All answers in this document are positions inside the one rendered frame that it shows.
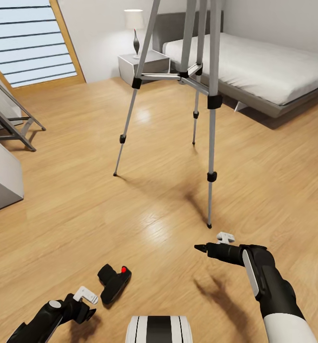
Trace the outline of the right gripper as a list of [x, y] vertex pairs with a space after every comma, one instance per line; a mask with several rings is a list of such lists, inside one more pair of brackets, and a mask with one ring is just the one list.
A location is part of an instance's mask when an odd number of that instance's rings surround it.
[[233, 246], [229, 244], [215, 244], [210, 242], [207, 244], [194, 245], [194, 248], [196, 248], [197, 250], [204, 253], [208, 252], [208, 257], [216, 258], [227, 263], [231, 263], [231, 259], [229, 257], [229, 249], [232, 247]]

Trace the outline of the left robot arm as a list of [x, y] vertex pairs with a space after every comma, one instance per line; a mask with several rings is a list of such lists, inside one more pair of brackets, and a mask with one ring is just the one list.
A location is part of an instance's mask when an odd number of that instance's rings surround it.
[[92, 304], [98, 302], [98, 296], [81, 286], [75, 295], [69, 293], [65, 302], [56, 300], [44, 304], [36, 317], [29, 324], [23, 322], [18, 326], [5, 343], [47, 343], [59, 325], [72, 319], [78, 324], [88, 321], [97, 309], [89, 311], [82, 297]]

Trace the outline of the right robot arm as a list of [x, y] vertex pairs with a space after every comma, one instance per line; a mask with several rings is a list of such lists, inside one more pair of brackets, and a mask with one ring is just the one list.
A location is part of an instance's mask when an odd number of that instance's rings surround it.
[[218, 242], [194, 245], [197, 250], [246, 268], [266, 328], [268, 343], [318, 343], [296, 304], [294, 289], [275, 268], [275, 260], [267, 248], [259, 245], [229, 245], [234, 236], [220, 232]]

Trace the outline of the camera tripod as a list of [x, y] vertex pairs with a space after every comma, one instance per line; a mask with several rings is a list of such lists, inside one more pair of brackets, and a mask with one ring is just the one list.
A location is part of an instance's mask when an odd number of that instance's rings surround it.
[[[140, 89], [142, 80], [177, 80], [180, 85], [188, 84], [189, 86], [196, 89], [195, 97], [195, 110], [193, 112], [194, 118], [194, 132], [193, 142], [195, 144], [196, 134], [196, 122], [199, 116], [198, 103], [199, 103], [199, 92], [203, 93], [208, 97], [208, 109], [210, 109], [209, 115], [209, 172], [207, 173], [209, 182], [209, 202], [208, 202], [208, 224], [209, 229], [211, 226], [211, 204], [212, 204], [212, 183], [217, 179], [217, 172], [214, 171], [214, 148], [215, 148], [215, 124], [216, 124], [216, 109], [220, 108], [223, 103], [222, 94], [218, 94], [218, 76], [219, 76], [219, 46], [220, 46], [220, 24], [221, 24], [221, 2], [222, 0], [210, 0], [210, 62], [209, 62], [209, 86], [200, 82], [200, 76], [203, 70], [203, 50], [204, 50], [204, 39], [205, 39], [205, 28], [206, 28], [206, 16], [208, 0], [200, 0], [199, 5], [199, 30], [198, 30], [198, 49], [197, 49], [197, 62], [195, 65], [188, 68], [189, 55], [191, 48], [191, 40], [194, 27], [194, 19], [196, 12], [197, 0], [187, 0], [186, 17], [185, 17], [185, 29], [183, 37], [183, 47], [181, 55], [181, 65], [178, 74], [145, 74], [142, 73], [150, 39], [152, 36], [160, 0], [154, 0], [152, 10], [150, 13], [149, 23], [147, 32], [144, 39], [142, 53], [139, 60], [139, 66], [137, 74], [134, 75], [132, 88], [134, 88], [127, 122], [125, 130], [120, 135], [121, 149], [117, 161], [117, 166], [114, 172], [114, 176], [117, 174], [117, 168], [122, 153], [123, 145], [126, 140], [126, 133], [136, 98], [137, 90]], [[196, 74], [197, 80], [191, 76]]]

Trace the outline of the digital camera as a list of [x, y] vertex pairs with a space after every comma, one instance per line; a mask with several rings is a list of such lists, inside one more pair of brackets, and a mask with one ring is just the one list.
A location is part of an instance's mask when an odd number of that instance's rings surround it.
[[100, 295], [102, 302], [110, 304], [128, 282], [131, 275], [132, 272], [126, 266], [122, 266], [121, 273], [116, 273], [108, 263], [104, 265], [97, 274], [105, 285]]

